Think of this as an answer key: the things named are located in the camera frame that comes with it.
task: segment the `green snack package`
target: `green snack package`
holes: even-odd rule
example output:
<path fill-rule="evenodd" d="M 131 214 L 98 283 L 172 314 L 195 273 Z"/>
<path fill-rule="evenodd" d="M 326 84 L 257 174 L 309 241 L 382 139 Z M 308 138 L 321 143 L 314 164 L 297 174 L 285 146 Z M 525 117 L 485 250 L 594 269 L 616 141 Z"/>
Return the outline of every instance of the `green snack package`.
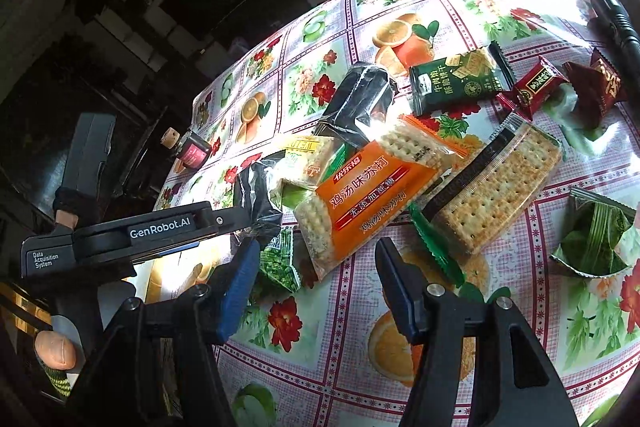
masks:
<path fill-rule="evenodd" d="M 588 278 L 608 277 L 628 268 L 614 248 L 631 228 L 629 220 L 635 212 L 581 188 L 572 187 L 569 196 L 572 226 L 551 259 Z"/>
<path fill-rule="evenodd" d="M 513 89 L 515 76 L 497 42 L 409 68 L 412 111 L 421 116 Z"/>
<path fill-rule="evenodd" d="M 293 227 L 282 227 L 260 252 L 260 272 L 287 291 L 300 289 L 300 276 L 293 266 Z"/>
<path fill-rule="evenodd" d="M 449 255 L 447 241 L 427 221 L 415 203 L 411 203 L 407 210 L 415 229 L 418 231 L 418 235 L 420 235 L 433 260 L 440 266 L 447 279 L 455 284 L 457 288 L 460 288 L 465 283 L 465 274 L 456 260 Z"/>

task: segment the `red candy wrapper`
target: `red candy wrapper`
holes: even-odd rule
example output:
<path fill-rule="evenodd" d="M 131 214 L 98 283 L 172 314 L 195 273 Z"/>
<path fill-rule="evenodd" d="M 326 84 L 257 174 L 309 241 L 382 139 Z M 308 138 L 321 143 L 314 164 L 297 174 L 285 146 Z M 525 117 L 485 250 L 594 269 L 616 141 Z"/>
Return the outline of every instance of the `red candy wrapper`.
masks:
<path fill-rule="evenodd" d="M 551 92 L 566 79 L 554 65 L 544 57 L 516 82 L 510 92 L 499 93 L 498 100 L 509 110 L 517 110 L 524 117 L 533 120 L 533 114 L 540 109 Z"/>
<path fill-rule="evenodd" d="M 596 128 L 616 102 L 624 102 L 626 93 L 620 76 L 598 49 L 591 54 L 591 67 L 566 62 L 569 82 L 578 95 L 575 112 L 587 128 Z"/>

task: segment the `chicken soup flavor soda cracker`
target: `chicken soup flavor soda cracker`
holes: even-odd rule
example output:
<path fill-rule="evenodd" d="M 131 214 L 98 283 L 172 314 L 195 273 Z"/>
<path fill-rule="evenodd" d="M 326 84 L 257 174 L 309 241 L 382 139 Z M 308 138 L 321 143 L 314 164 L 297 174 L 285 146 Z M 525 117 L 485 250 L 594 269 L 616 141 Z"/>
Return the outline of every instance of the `chicken soup flavor soda cracker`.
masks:
<path fill-rule="evenodd" d="M 512 112 L 422 214 L 453 251 L 476 255 L 518 219 L 561 160 L 558 140 Z"/>
<path fill-rule="evenodd" d="M 514 74 L 497 42 L 410 68 L 412 111 L 421 116 L 510 90 Z"/>
<path fill-rule="evenodd" d="M 318 278 L 362 247 L 466 151 L 411 116 L 388 124 L 300 203 L 294 215 Z"/>

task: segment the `cork stopper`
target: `cork stopper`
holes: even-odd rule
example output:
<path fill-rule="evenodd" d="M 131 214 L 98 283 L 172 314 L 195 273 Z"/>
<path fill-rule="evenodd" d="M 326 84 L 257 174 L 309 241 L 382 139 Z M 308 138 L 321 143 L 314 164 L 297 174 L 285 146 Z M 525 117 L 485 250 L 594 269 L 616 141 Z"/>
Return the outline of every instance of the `cork stopper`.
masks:
<path fill-rule="evenodd" d="M 164 145 L 167 149 L 171 149 L 175 144 L 178 143 L 180 139 L 180 133 L 177 132 L 173 127 L 169 127 L 166 132 L 162 135 L 160 139 L 160 143 Z"/>

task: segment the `plastic tablecloth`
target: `plastic tablecloth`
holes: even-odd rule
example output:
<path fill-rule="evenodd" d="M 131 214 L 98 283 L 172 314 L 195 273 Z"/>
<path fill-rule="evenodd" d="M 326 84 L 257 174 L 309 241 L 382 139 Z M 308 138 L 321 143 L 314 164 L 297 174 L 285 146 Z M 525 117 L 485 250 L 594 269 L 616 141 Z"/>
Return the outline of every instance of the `plastic tablecloth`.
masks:
<path fill-rule="evenodd" d="M 436 58 L 495 39 L 521 78 L 539 55 L 561 68 L 568 60 L 588 65 L 595 46 L 606 52 L 587 26 L 593 16 L 589 0 L 328 0 L 262 42 L 194 100 L 192 128 L 212 143 L 214 153 L 196 173 L 172 169 L 156 208 L 202 200 L 214 208 L 231 205 L 236 174 L 263 154 L 276 133 L 310 133 L 350 64 L 384 60 L 379 46 L 389 38 L 381 30 L 388 22 L 437 21 Z M 412 53 L 420 51 L 394 48 L 403 64 Z M 564 161 L 514 225 L 482 250 L 472 272 L 485 296 L 503 285 L 510 288 L 582 422 L 620 393 L 640 359 L 640 311 L 622 311 L 620 304 L 637 292 L 640 267 L 586 282 L 553 275 L 548 255 L 561 238 L 572 185 L 636 208 L 640 135 L 625 103 L 610 111 L 600 129 L 575 128 L 564 118 L 575 93 L 563 89 L 535 114 L 534 124 L 562 141 Z M 407 104 L 409 92 L 408 82 L 400 80 L 394 103 Z M 250 98 L 259 103 L 258 111 L 245 104 Z M 503 117 L 500 106 L 489 101 L 435 112 L 427 122 L 472 151 L 486 143 Z M 291 212 L 284 224 L 295 225 Z M 405 216 L 383 234 L 403 256 L 415 259 L 420 251 Z M 399 422 L 410 392 L 411 354 L 383 299 L 374 243 L 321 283 L 302 273 L 300 291 L 249 307 L 238 333 L 214 348 L 240 425 Z M 164 288 L 164 297 L 175 295 L 194 264 L 204 263 L 206 272 L 225 260 L 224 250 L 224 239 L 218 238 L 164 259 L 156 285 Z M 640 248 L 627 261 L 633 266 L 638 257 Z M 632 300 L 622 307 L 629 309 Z M 465 350 L 463 365 L 455 426 L 466 425 L 470 411 L 472 350 Z"/>

